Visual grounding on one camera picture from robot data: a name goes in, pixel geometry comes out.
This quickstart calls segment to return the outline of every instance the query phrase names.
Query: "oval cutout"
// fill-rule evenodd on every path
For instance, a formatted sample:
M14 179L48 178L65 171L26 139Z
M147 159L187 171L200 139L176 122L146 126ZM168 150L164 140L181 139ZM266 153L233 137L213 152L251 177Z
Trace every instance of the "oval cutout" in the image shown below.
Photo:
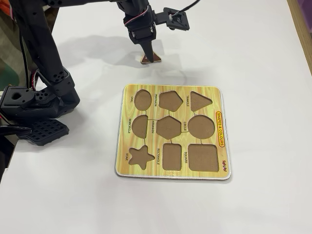
M139 111L146 111L152 104L152 96L145 89L136 93L135 106Z

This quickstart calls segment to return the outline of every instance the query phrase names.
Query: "shape puzzle board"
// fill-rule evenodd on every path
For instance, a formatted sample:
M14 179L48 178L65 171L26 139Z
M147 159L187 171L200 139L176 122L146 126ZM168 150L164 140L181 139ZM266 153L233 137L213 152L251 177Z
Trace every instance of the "shape puzzle board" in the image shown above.
M127 85L116 173L128 177L228 179L231 168L219 89Z

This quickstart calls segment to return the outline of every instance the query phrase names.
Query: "triangle puzzle piece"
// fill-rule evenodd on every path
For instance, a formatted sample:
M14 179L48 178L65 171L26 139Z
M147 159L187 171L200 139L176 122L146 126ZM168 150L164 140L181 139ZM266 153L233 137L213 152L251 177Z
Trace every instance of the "triangle puzzle piece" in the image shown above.
M199 109L211 105L213 101L203 95L191 92L191 111L198 111Z
M161 62L161 58L154 52L154 62ZM151 63L147 57L144 55L141 59L142 64L148 64Z

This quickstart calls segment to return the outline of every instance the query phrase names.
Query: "black robotic arm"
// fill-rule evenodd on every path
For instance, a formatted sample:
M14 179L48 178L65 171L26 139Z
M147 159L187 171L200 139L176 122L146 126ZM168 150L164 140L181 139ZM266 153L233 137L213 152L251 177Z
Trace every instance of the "black robotic arm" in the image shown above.
M7 86L0 99L0 112L7 120L29 124L57 118L74 109L80 102L75 83L63 67L43 6L65 7L108 0L10 0L14 17L37 73L47 86L34 91L27 87ZM134 44L140 44L150 62L154 61L152 40L156 25L166 23L170 29L189 30L185 12L164 8L156 14L148 0L110 0L125 13L124 25Z

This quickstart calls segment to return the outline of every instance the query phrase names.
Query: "white table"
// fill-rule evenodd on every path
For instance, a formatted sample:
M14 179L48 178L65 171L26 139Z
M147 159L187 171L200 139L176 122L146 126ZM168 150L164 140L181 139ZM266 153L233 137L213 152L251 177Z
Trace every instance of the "white table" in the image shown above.
M151 0L156 12L191 0ZM142 66L114 3L62 8L53 32L81 103L70 134L19 141L0 185L5 234L310 234L312 77L285 0L202 1L189 32L157 27L161 64ZM128 83L223 92L232 177L120 178L119 112Z

